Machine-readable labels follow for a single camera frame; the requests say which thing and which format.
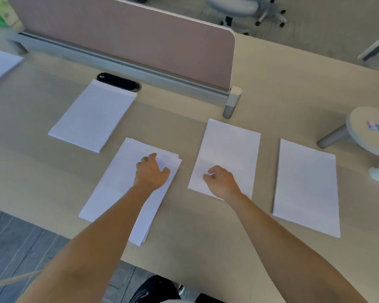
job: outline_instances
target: beige table surface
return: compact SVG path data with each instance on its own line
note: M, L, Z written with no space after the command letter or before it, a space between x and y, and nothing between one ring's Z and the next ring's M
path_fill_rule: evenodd
M88 225L78 213L132 137L183 162L146 242L128 244L122 259L227 303L283 302L229 206L187 189L207 120L262 134L253 201L271 213L279 138L316 148L355 107L379 108L379 72L236 35L233 84L243 96L232 119L221 107L143 85L96 154L48 131L98 72L30 53L0 81L0 210L73 238ZM379 303L379 182L367 172L379 157L347 142L325 151L337 158L341 238L279 222Z

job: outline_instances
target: gray floor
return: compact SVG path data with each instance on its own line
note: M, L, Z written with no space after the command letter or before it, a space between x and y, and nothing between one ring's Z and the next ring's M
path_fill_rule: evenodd
M287 24L257 17L234 19L250 35L297 49L362 65L357 57L379 39L379 0L276 0ZM148 6L218 24L224 17L205 0L148 0Z
M0 212L0 280L41 270L68 239ZM115 270L103 303L128 303L137 288L153 273L121 261ZM11 303L32 282L26 279L0 288L0 303ZM194 301L197 291L186 287L181 298Z

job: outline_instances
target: right arm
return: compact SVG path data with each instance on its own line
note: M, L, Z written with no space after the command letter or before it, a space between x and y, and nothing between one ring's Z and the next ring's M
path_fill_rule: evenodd
M230 172L215 166L208 173L209 189L235 211L286 303L368 303L327 260L242 194Z

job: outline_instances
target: chair seat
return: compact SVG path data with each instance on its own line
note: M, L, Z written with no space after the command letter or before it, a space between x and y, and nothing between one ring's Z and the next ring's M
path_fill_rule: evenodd
M230 17L250 17L257 12L257 0L207 0L207 4Z

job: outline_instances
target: hand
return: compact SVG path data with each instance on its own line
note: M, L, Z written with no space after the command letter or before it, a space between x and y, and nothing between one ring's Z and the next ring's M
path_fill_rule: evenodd
M164 168L163 171L160 171L156 156L156 153L150 154L136 164L136 176L133 185L144 185L154 191L166 183L170 169Z
M204 181L215 196L227 201L241 195L240 188L232 173L220 166L212 167L208 173L204 174Z

